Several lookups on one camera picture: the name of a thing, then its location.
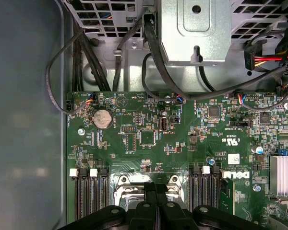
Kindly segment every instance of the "red wire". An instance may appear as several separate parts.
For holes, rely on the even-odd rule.
[[[280,57],[257,57],[257,58],[255,58],[255,61],[281,61],[282,60],[282,58],[280,58]]]

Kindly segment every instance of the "silver heatsink fins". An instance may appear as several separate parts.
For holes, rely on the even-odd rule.
[[[270,158],[270,177],[271,193],[288,196],[288,156]]]

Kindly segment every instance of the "ventilation hole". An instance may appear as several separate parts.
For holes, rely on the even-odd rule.
[[[249,39],[249,38],[251,38],[251,37],[253,37],[253,35],[244,35],[244,36],[242,36],[241,38],[242,38],[242,39]]]
[[[115,28],[114,27],[104,27],[104,30],[106,32],[115,32]]]
[[[109,4],[106,3],[95,3],[96,9],[98,11],[109,11],[110,7]]]
[[[103,24],[103,25],[114,25],[114,23],[113,23],[113,21],[111,20],[102,20],[101,21],[101,23]]]
[[[117,37],[116,33],[107,33],[108,37]]]
[[[236,39],[236,38],[240,38],[240,36],[241,36],[241,35],[233,34],[233,35],[231,36],[231,38]]]
[[[119,33],[119,37],[124,37],[126,33]]]
[[[83,25],[99,25],[98,20],[82,20]]]
[[[85,29],[86,33],[99,33],[100,29],[92,28],[92,29]]]
[[[117,27],[117,31],[118,32],[128,32],[128,28],[127,27]]]
[[[269,16],[267,16],[267,18],[279,18],[281,15],[274,15],[274,14],[272,14],[272,15],[269,15]]]
[[[265,4],[269,0],[244,0],[242,4]]]
[[[271,25],[271,23],[258,23],[255,28],[267,28],[269,25]]]
[[[266,6],[263,7],[258,13],[271,13],[275,9],[276,9],[275,6]]]
[[[239,30],[237,30],[235,33],[236,33],[236,34],[245,34],[246,32],[248,32],[248,30],[246,30],[246,29],[239,29]]]
[[[134,4],[127,4],[127,10],[130,12],[135,11],[135,5]]]
[[[259,9],[258,6],[249,6],[243,13],[256,13]]]
[[[257,14],[257,15],[254,15],[253,18],[264,18],[265,15],[260,15],[260,14]]]
[[[94,13],[94,12],[81,12],[81,13],[77,13],[77,15],[81,19],[83,19],[83,18],[97,18],[96,13]]]
[[[244,6],[239,6],[235,11],[234,13],[240,13],[242,10],[244,10]]]
[[[113,11],[125,11],[125,4],[111,4]]]
[[[268,4],[281,4],[284,0],[271,0]]]
[[[126,23],[133,23],[136,21],[135,17],[126,17]]]
[[[112,16],[110,12],[99,12],[98,14],[102,19],[107,19],[108,17]]]
[[[248,32],[248,34],[258,34],[260,33],[260,31],[262,31],[261,29],[252,29]]]
[[[251,27],[253,27],[255,25],[256,25],[256,23],[245,23],[242,27],[251,28]]]
[[[75,11],[93,11],[93,5],[92,4],[86,4],[86,3],[81,3],[80,1],[71,1],[71,5],[75,9]]]
[[[192,11],[193,11],[193,13],[198,14],[202,11],[202,8],[199,5],[195,5],[192,7]]]

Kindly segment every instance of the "sticker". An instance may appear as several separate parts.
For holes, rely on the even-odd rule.
[[[240,154],[228,154],[228,164],[240,164]]]

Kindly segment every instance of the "mounting hole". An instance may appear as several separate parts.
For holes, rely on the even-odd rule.
[[[193,13],[200,13],[202,11],[202,8],[199,5],[195,5],[192,7]]]

